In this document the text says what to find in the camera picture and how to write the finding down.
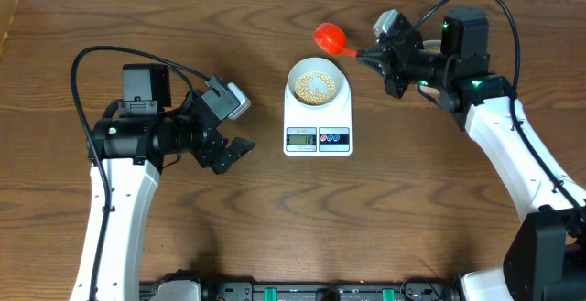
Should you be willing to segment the red plastic measuring scoop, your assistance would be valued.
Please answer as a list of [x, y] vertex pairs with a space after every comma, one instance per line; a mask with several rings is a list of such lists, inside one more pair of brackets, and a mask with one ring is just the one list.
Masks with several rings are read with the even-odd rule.
[[348, 56], [356, 58], [357, 51], [347, 48], [345, 33], [335, 24], [325, 22], [320, 24], [313, 32], [316, 44], [332, 56]]

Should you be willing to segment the grey round bowl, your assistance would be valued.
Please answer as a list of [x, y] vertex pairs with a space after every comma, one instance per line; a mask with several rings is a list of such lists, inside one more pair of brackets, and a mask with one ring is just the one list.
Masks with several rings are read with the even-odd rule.
[[[307, 105], [298, 100], [296, 95], [294, 94], [294, 87], [297, 83], [297, 80], [306, 73], [312, 72], [321, 72], [328, 76], [330, 76], [336, 85], [336, 94], [334, 98], [323, 105]], [[342, 71], [330, 60], [314, 57], [314, 58], [307, 58], [303, 59], [298, 62], [289, 72], [288, 74], [288, 81], [286, 86], [286, 95], [291, 99], [292, 102], [297, 102], [301, 106], [305, 107], [325, 107], [326, 105], [331, 105], [335, 103], [345, 103], [348, 96], [349, 96], [350, 86], [349, 83], [342, 73]]]

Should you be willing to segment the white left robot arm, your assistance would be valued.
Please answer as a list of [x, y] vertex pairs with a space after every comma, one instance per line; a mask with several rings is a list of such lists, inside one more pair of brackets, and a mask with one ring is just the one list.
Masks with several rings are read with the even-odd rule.
[[137, 300], [147, 217], [166, 156], [191, 154], [220, 175], [255, 144], [224, 138], [218, 126], [235, 120], [249, 99], [217, 76], [207, 91], [189, 89], [171, 107], [164, 64], [126, 64], [123, 97], [91, 131], [92, 202], [73, 300]]

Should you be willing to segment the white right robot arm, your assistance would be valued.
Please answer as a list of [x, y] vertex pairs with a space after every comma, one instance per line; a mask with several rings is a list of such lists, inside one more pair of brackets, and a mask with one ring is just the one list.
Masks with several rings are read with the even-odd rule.
[[476, 7], [443, 18], [430, 49], [396, 10], [374, 24], [375, 48], [356, 58], [385, 79], [387, 94], [407, 86], [439, 92], [435, 101], [484, 151], [521, 221], [503, 263], [460, 279], [462, 300], [582, 300], [585, 297], [585, 190], [559, 166], [513, 99], [508, 80], [489, 70], [489, 23]]

